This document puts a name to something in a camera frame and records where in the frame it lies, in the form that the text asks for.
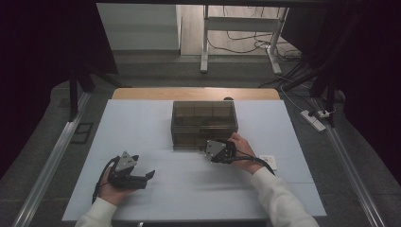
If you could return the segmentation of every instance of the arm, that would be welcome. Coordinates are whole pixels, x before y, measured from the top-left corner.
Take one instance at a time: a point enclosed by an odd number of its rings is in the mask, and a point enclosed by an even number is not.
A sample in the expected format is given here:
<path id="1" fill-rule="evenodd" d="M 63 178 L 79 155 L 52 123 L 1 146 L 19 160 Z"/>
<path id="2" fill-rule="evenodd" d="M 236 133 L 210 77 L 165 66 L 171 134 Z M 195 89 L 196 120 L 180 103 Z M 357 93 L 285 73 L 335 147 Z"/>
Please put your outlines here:
<path id="1" fill-rule="evenodd" d="M 101 180 L 99 195 L 91 209 L 76 223 L 76 227 L 110 227 L 112 217 L 118 204 L 131 192 L 132 189 L 114 188 L 107 182 L 110 168 L 108 168 Z"/>
<path id="2" fill-rule="evenodd" d="M 254 156 L 248 141 L 239 134 L 233 133 L 230 141 L 235 143 L 239 153 L 237 156 Z M 268 213 L 271 223 L 279 226 L 319 226 L 311 217 L 301 202 L 289 191 L 285 182 L 272 175 L 266 168 L 252 161 L 233 162 L 234 166 L 252 174 L 251 183 L 256 188 L 259 200 Z"/>

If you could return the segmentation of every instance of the white wall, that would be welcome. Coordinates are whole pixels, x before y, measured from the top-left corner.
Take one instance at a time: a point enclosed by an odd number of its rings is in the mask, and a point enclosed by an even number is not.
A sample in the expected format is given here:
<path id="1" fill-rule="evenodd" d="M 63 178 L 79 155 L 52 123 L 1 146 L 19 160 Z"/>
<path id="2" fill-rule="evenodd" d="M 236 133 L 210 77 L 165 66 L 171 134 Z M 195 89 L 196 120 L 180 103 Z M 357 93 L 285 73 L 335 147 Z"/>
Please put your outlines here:
<path id="1" fill-rule="evenodd" d="M 112 50 L 180 48 L 179 6 L 98 3 L 97 9 Z"/>

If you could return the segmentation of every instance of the gray floor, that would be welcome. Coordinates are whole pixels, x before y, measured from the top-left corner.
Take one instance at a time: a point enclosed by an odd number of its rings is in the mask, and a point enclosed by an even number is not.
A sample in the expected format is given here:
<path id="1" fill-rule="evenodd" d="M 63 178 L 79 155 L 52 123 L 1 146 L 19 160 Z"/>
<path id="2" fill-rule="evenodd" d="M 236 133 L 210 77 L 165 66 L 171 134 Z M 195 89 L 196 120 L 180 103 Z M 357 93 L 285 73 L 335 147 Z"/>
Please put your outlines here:
<path id="1" fill-rule="evenodd" d="M 209 73 L 200 73 L 199 57 L 116 55 L 119 81 L 134 87 L 249 87 L 257 88 L 262 82 L 275 79 L 267 57 L 213 57 Z M 282 62 L 288 72 L 294 62 Z M 44 199 L 30 226 L 74 226 L 61 222 L 61 217 L 74 190 L 75 183 L 86 159 L 106 102 L 115 87 L 93 76 L 96 89 L 91 94 L 80 120 L 93 127 L 87 141 L 76 133 L 67 148 L 60 166 L 52 179 Z M 51 103 L 41 123 L 26 143 L 21 155 L 0 182 L 0 226 L 10 226 L 15 220 L 46 159 L 55 146 L 69 115 L 68 83 L 53 89 Z M 306 95 L 307 89 L 292 90 Z M 309 108 L 307 96 L 288 93 L 293 102 L 303 109 Z M 326 133 L 317 133 L 299 115 L 299 110 L 281 94 L 288 107 L 294 130 L 305 154 L 314 181 L 321 195 L 327 217 L 317 218 L 321 226 L 370 226 L 357 196 L 349 184 L 339 158 Z M 363 137 L 350 125 L 342 112 L 343 103 L 336 104 L 335 123 L 357 170 L 371 192 L 388 226 L 401 226 L 401 188 L 388 169 Z M 194 224 L 151 224 L 154 226 L 186 226 Z M 264 222 L 211 222 L 196 226 L 266 226 Z M 114 226 L 134 226 L 115 223 Z"/>

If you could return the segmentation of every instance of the hand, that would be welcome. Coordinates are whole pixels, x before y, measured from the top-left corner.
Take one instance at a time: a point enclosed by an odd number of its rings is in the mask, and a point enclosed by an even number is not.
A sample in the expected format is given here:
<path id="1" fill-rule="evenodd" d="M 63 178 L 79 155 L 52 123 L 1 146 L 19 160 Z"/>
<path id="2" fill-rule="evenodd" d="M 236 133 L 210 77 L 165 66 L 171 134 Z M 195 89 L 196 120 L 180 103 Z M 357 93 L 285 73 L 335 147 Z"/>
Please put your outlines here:
<path id="1" fill-rule="evenodd" d="M 248 143 L 248 140 L 242 138 L 242 136 L 240 136 L 238 133 L 234 132 L 228 141 L 231 141 L 235 144 L 236 157 L 248 155 L 251 155 L 252 157 L 255 156 L 250 144 Z M 259 168 L 263 167 L 261 164 L 250 160 L 234 161 L 232 165 L 248 171 L 251 174 L 254 174 Z"/>
<path id="2" fill-rule="evenodd" d="M 115 188 L 110 183 L 107 182 L 110 173 L 110 167 L 107 168 L 106 172 L 101 179 L 101 186 L 99 189 L 99 197 L 109 203 L 118 206 L 120 202 L 135 189 L 122 189 Z"/>

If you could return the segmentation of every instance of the white table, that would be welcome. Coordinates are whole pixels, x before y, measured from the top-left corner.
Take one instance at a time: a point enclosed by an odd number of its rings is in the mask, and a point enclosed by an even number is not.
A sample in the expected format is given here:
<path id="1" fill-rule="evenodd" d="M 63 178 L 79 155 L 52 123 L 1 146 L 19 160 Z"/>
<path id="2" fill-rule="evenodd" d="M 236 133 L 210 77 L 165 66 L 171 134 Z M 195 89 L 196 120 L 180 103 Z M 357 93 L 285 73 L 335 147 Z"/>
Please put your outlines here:
<path id="1" fill-rule="evenodd" d="M 103 167 L 127 151 L 139 155 L 132 175 L 155 169 L 144 190 L 130 194 L 114 219 L 125 221 L 255 220 L 268 218 L 246 172 L 211 164 L 202 152 L 174 150 L 172 100 L 109 100 L 62 220 L 75 221 L 90 206 Z M 257 155 L 275 156 L 278 170 L 312 216 L 325 211 L 281 100 L 235 101 L 238 132 Z"/>

